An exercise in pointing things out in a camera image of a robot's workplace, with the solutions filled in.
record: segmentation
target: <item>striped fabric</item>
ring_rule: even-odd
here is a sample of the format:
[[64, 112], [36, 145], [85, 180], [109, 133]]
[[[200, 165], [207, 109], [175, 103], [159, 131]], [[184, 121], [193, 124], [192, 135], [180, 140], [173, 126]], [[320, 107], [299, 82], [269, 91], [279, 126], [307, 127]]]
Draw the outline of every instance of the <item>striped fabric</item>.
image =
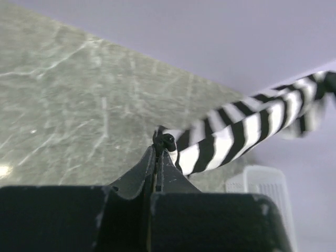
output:
[[321, 71], [211, 110], [185, 130], [159, 126], [154, 136], [174, 136], [171, 159], [184, 175], [212, 170], [276, 133], [293, 139], [314, 131], [324, 113], [325, 94], [333, 85], [336, 73]]

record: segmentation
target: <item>gray marble wall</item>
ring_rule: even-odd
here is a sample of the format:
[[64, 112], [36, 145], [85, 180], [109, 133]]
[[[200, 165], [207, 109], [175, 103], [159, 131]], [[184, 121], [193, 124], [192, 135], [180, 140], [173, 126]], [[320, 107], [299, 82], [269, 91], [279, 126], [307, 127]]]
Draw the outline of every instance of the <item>gray marble wall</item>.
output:
[[[0, 185], [108, 184], [228, 88], [0, 0]], [[197, 174], [223, 191], [251, 155]]]

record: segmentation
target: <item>white plastic crate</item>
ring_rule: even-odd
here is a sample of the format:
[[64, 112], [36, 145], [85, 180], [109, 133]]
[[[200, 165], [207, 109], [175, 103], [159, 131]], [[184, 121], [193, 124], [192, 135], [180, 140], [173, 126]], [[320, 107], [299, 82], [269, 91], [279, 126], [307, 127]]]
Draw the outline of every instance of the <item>white plastic crate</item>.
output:
[[282, 171], [259, 165], [247, 166], [242, 173], [228, 179], [225, 187], [227, 193], [257, 193], [269, 196], [279, 208], [292, 250], [298, 251], [286, 177]]

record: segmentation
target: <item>scuff mark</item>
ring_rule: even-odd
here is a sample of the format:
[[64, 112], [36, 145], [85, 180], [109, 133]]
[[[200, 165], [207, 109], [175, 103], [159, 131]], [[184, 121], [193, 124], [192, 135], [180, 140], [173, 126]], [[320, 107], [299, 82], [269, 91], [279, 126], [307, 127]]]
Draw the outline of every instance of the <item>scuff mark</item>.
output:
[[266, 204], [262, 204], [261, 205], [261, 211], [262, 211], [262, 215], [266, 216], [268, 214], [268, 211], [269, 211], [269, 206], [266, 205]]
[[109, 186], [103, 186], [101, 190], [104, 192], [105, 195], [104, 202], [106, 203], [109, 198], [111, 188]]
[[156, 201], [158, 200], [159, 196], [157, 194], [154, 194], [152, 196], [152, 203], [151, 203], [151, 214], [155, 215], [155, 208], [156, 208]]
[[103, 216], [104, 216], [104, 210], [101, 211], [97, 217], [96, 217], [96, 226], [97, 228], [100, 228], [100, 225], [101, 225], [101, 221], [103, 220]]
[[260, 199], [262, 199], [262, 196], [259, 194], [252, 194], [252, 197], [255, 202], [258, 202]]

